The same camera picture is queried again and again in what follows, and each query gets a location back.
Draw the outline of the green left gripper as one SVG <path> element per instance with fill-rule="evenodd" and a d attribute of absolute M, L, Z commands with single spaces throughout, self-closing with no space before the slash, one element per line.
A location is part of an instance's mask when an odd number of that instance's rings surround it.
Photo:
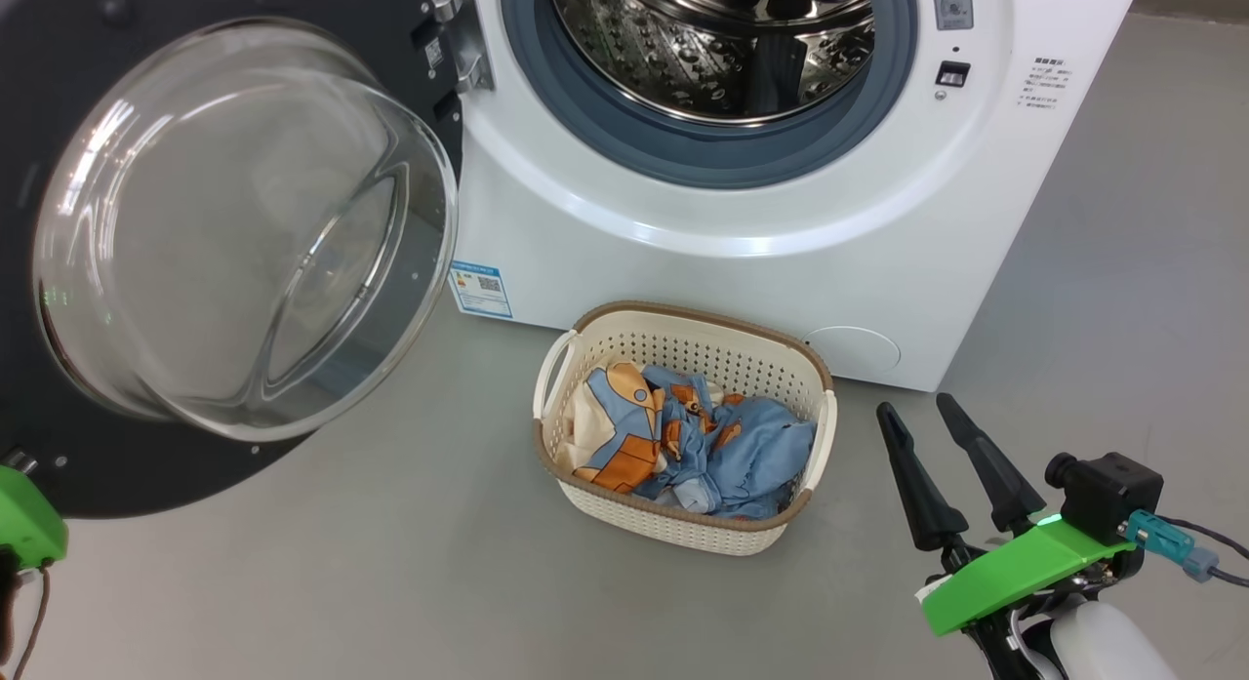
<path fill-rule="evenodd" d="M 67 526 L 35 482 L 16 468 L 1 466 L 2 558 L 30 570 L 67 555 Z"/>

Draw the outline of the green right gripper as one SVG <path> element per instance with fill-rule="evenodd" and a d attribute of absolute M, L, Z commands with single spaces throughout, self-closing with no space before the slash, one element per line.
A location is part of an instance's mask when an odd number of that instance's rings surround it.
<path fill-rule="evenodd" d="M 990 678 L 1065 678 L 1057 654 L 1045 655 L 1027 644 L 1023 622 L 1124 580 L 1120 569 L 1137 561 L 1138 548 L 1123 541 L 1103 545 L 1063 519 L 1043 519 L 1033 526 L 1030 516 L 1047 502 L 1025 475 L 953 395 L 938 394 L 936 404 L 950 440 L 968 455 L 985 489 L 993 525 L 1018 536 L 993 550 L 968 545 L 962 538 L 969 528 L 964 515 L 934 485 L 901 414 L 891 402 L 881 402 L 877 422 L 911 542 L 921 551 L 940 551 L 940 578 L 917 595 L 922 615 L 937 638 L 968 638 L 985 659 Z"/>

